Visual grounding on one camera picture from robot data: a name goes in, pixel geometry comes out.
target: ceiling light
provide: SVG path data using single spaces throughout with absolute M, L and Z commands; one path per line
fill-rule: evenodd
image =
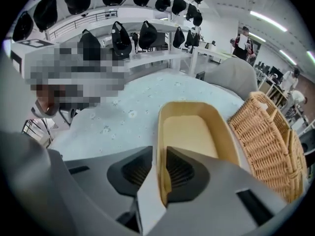
M 291 59 L 288 54 L 286 54 L 283 50 L 280 50 L 280 52 L 289 60 L 292 64 L 296 65 L 293 59 Z
M 251 11 L 251 15 L 256 16 L 256 17 L 258 17 L 258 18 L 260 18 L 260 19 L 262 19 L 262 20 L 265 20 L 265 21 L 271 23 L 272 25 L 278 27 L 278 28 L 279 28 L 280 30 L 282 30 L 282 31 L 287 31 L 287 29 L 284 28 L 282 25 L 278 24 L 277 22 L 273 21 L 273 20 L 270 19 L 270 18 L 267 18 L 267 17 L 264 16 L 264 15 L 261 15 L 261 14 L 259 14 L 259 13 L 257 13 L 257 12 L 254 12 L 254 11 Z
M 307 51 L 307 55 L 311 58 L 311 60 L 315 64 L 315 58 L 314 58 L 313 54 L 310 51 Z
M 257 36 L 257 35 L 255 35 L 255 34 L 249 33 L 249 35 L 250 35 L 250 36 L 253 36 L 253 37 L 255 37 L 255 38 L 260 39 L 262 42 L 266 42 L 266 40 L 264 40 L 264 39 L 263 39 L 263 38 L 261 38 L 261 37 L 258 37 L 258 36 Z

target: plastic tray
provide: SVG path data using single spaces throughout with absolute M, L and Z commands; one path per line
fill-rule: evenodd
M 230 130 L 213 106 L 189 101 L 166 103 L 159 113 L 157 137 L 157 177 L 164 205 L 171 192 L 166 169 L 167 146 L 240 164 Z

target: white shirt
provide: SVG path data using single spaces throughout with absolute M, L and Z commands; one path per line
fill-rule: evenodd
M 292 99 L 293 99 L 295 104 L 301 103 L 305 99 L 304 95 L 298 90 L 292 91 L 291 95 L 292 95 Z
M 283 76 L 282 88 L 285 91 L 289 91 L 291 87 L 295 88 L 299 80 L 292 77 L 293 72 L 286 72 Z

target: woven basket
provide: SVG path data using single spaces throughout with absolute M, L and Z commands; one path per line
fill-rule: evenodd
M 253 176 L 287 202 L 296 199 L 300 195 L 298 172 L 305 163 L 300 156 L 303 150 L 298 137 L 290 136 L 290 127 L 276 105 L 264 93 L 252 92 L 228 123 L 243 148 Z

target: man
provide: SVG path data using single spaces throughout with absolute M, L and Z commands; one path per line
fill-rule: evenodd
M 281 83 L 281 88 L 284 90 L 284 93 L 288 93 L 295 89 L 299 80 L 297 79 L 300 75 L 300 70 L 295 68 L 293 72 L 286 72 L 283 76 L 283 81 Z
M 286 104 L 282 107 L 281 113 L 285 116 L 291 107 L 296 108 L 299 103 L 307 104 L 307 101 L 307 97 L 304 97 L 300 91 L 294 90 L 288 93 Z
M 250 30 L 244 26 L 243 27 L 243 35 L 248 37 L 248 34 L 250 33 Z M 240 59 L 247 60 L 249 55 L 254 54 L 254 45 L 252 41 L 248 38 L 247 43 L 245 44 L 244 50 L 238 46 L 240 42 L 240 35 L 238 34 L 236 39 L 231 39 L 230 43 L 235 48 L 233 54 Z

